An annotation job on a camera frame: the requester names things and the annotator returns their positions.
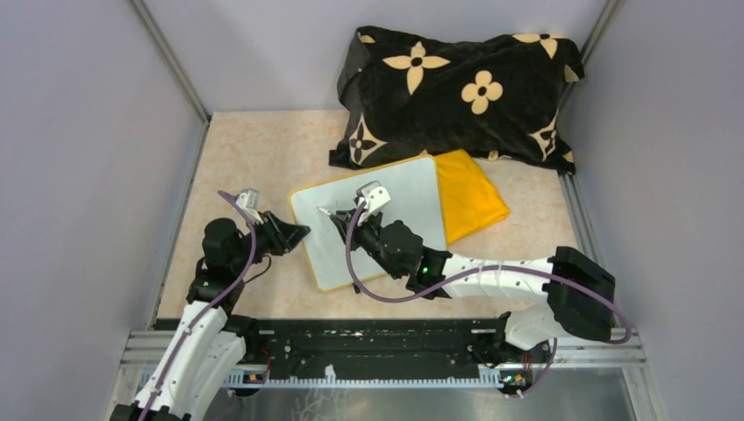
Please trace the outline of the yellow framed whiteboard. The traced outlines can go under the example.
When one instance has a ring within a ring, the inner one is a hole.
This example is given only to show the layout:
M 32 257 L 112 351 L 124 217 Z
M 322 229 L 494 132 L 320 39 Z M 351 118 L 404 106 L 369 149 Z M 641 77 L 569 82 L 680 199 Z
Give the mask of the yellow framed whiteboard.
M 371 182 L 378 182 L 390 200 L 373 217 L 361 221 L 354 237 L 362 243 L 347 253 L 346 224 L 356 211 L 359 189 Z M 352 284 L 349 261 L 357 277 L 367 281 L 386 274 L 377 256 L 390 264 L 403 264 L 409 273 L 415 252 L 447 247 L 436 162 L 431 155 L 296 189 L 289 203 L 297 224 L 311 230 L 304 238 L 304 250 L 312 277 L 324 292 Z

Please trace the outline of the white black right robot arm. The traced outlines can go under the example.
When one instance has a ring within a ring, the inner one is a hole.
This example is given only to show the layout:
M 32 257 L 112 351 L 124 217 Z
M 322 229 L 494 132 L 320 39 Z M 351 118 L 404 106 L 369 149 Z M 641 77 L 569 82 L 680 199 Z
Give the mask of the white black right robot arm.
M 383 225 L 381 215 L 362 219 L 359 210 L 326 215 L 344 242 L 354 286 L 378 302 L 472 296 L 528 302 L 528 308 L 500 318 L 503 328 L 494 349 L 502 360 L 516 361 L 548 339 L 611 340 L 615 279 L 573 247 L 559 246 L 553 255 L 536 260 L 482 260 L 427 247 L 400 220 Z M 352 262 L 357 249 L 389 277 L 404 278 L 409 295 L 386 297 L 364 286 Z

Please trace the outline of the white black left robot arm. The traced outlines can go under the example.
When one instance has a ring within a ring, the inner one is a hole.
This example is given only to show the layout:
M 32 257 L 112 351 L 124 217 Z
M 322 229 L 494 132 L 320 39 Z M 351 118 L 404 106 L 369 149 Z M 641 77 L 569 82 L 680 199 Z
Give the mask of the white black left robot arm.
M 201 420 L 225 378 L 241 361 L 261 356 L 263 340 L 253 318 L 234 314 L 247 270 L 264 258 L 283 256 L 311 229 L 259 213 L 242 232 L 230 218 L 204 228 L 197 263 L 173 338 L 132 403 L 118 404 L 113 420 Z

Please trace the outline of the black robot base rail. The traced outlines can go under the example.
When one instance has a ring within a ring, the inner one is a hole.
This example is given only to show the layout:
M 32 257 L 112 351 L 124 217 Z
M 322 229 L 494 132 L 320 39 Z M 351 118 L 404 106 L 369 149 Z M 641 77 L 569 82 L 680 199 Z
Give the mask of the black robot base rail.
M 140 371 L 146 390 L 197 390 L 216 375 L 230 389 L 464 388 L 506 394 L 528 390 L 546 369 L 643 367 L 636 333 L 615 329 L 611 342 L 548 339 L 529 351 L 508 345 L 495 318 L 240 318 L 199 351 L 182 347 L 162 374 L 174 319 L 133 332 L 121 364 Z

